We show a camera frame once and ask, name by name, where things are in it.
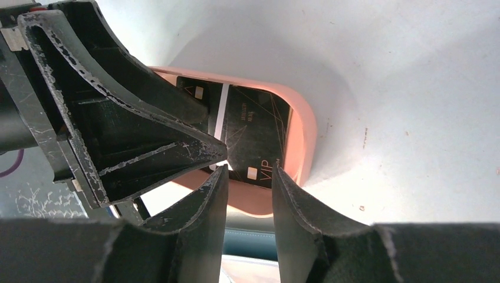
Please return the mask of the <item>pink oval tray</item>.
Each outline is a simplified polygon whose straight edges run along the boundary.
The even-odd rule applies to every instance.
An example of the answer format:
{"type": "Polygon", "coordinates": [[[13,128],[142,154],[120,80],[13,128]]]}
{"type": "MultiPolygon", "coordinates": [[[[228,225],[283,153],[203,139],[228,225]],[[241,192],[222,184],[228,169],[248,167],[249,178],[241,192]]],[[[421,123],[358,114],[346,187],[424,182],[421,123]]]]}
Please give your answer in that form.
{"type": "MultiPolygon", "coordinates": [[[[280,84],[227,75],[211,74],[177,67],[154,66],[151,69],[171,83],[173,82],[174,75],[180,75],[215,81],[217,83],[257,88],[281,97],[292,108],[284,164],[281,167],[298,186],[304,185],[309,179],[317,140],[317,122],[312,108],[300,93],[280,84]]],[[[269,189],[230,180],[227,211],[239,212],[253,218],[269,218],[272,216],[273,211],[272,193],[269,189]]]]}

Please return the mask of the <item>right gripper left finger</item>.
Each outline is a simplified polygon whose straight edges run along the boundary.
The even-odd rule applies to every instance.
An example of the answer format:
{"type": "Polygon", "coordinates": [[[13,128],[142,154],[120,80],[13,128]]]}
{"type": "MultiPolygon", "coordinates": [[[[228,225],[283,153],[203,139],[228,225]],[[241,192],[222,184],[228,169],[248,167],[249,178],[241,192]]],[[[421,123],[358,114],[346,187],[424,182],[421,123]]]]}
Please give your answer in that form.
{"type": "Polygon", "coordinates": [[[119,219],[1,220],[2,282],[218,282],[228,167],[163,212],[119,219]]]}

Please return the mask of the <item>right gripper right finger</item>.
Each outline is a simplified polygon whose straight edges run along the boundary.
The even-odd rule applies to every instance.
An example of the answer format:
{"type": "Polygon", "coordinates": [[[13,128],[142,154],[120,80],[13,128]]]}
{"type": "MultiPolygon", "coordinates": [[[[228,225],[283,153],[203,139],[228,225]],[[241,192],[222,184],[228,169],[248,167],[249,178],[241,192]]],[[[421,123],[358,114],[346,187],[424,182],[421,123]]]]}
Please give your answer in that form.
{"type": "Polygon", "coordinates": [[[282,282],[498,282],[498,223],[365,225],[275,166],[272,208],[282,282]]]}

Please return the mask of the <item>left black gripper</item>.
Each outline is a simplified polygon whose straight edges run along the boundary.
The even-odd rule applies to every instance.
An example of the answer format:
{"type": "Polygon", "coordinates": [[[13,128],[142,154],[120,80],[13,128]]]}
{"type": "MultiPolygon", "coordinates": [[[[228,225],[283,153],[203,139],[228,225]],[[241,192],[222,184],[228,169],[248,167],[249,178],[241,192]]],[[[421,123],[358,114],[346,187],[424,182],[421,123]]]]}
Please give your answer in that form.
{"type": "Polygon", "coordinates": [[[98,32],[112,37],[96,2],[1,9],[1,81],[55,182],[115,207],[226,159],[223,142],[119,84],[84,43],[98,32]]]}

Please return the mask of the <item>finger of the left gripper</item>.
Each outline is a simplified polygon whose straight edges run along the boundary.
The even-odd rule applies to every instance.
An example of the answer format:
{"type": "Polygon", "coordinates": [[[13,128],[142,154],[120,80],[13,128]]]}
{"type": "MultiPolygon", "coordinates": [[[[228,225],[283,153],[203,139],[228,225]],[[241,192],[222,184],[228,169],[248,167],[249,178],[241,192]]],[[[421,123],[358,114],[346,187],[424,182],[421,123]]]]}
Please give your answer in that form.
{"type": "Polygon", "coordinates": [[[119,84],[146,103],[187,124],[209,117],[208,107],[132,56],[104,19],[96,1],[60,1],[60,10],[90,55],[119,84]]]}

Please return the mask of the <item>blue card holder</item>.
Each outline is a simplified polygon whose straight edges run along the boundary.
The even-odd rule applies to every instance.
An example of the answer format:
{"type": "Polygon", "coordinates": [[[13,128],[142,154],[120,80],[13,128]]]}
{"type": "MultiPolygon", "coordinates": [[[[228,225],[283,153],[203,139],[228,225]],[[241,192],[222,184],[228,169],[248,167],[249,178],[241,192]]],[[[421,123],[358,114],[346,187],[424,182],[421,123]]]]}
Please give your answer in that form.
{"type": "Polygon", "coordinates": [[[219,282],[280,282],[275,235],[225,229],[219,282]]]}

